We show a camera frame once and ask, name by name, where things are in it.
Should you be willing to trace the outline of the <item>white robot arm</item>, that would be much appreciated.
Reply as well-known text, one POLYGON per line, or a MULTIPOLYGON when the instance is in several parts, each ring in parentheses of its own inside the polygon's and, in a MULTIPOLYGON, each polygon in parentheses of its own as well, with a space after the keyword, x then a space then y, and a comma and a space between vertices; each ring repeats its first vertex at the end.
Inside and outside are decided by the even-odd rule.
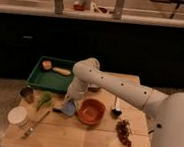
POLYGON ((107 90, 156 120, 151 147, 184 147, 184 92, 166 94, 100 70, 96 58, 73 65, 67 98, 80 100, 90 84, 107 90))

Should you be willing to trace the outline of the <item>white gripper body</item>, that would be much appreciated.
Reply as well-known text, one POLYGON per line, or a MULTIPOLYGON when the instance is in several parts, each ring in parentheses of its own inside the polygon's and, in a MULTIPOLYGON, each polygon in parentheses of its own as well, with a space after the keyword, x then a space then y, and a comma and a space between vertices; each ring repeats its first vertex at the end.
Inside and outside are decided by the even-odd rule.
POLYGON ((64 97, 65 102, 73 102, 74 106, 78 108, 79 101, 84 98, 85 92, 79 91, 75 87, 73 87, 71 84, 69 85, 69 88, 67 89, 66 96, 64 97))

